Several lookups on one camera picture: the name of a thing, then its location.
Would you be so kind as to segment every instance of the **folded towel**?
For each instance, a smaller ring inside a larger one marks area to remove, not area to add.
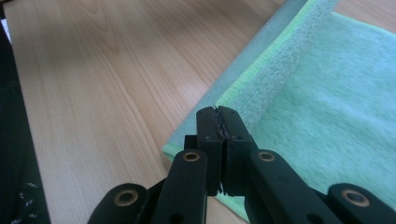
[[[288,1],[163,147],[172,159],[197,110],[237,110],[259,148],[278,152],[323,193],[347,182],[396,208],[396,35],[331,13],[335,1]],[[247,219],[243,198],[218,198]]]

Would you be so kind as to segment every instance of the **towel fold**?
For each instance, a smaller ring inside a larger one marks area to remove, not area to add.
[[[396,208],[396,35],[331,13],[335,1],[287,1],[163,147],[195,134],[197,110],[237,110],[260,148],[323,193],[347,182]],[[218,198],[247,219],[243,198]]]

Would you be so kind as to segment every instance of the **metal screw hole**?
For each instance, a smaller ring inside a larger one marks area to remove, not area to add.
[[[344,189],[341,194],[349,203],[355,204],[358,207],[367,207],[370,205],[370,200],[356,190]]]
[[[262,161],[274,161],[275,156],[269,152],[259,152],[259,159]]]
[[[124,207],[131,205],[137,201],[139,194],[134,189],[125,189],[116,194],[114,197],[114,204],[116,206]]]
[[[199,158],[200,156],[196,152],[188,152],[183,156],[184,161],[198,161]]]

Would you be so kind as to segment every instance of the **microfiber cloth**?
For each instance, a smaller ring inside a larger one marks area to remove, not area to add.
[[[336,1],[287,1],[163,147],[196,134],[196,111],[224,105],[259,148],[313,189],[351,183],[396,208],[396,35],[333,13]],[[218,196],[247,219],[243,198]]]

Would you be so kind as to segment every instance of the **wood grain surface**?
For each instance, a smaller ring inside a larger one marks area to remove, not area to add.
[[[6,3],[52,223],[86,223],[113,187],[164,177],[168,137],[280,0]],[[337,10],[395,32],[392,0]],[[207,223],[244,223],[209,199]]]

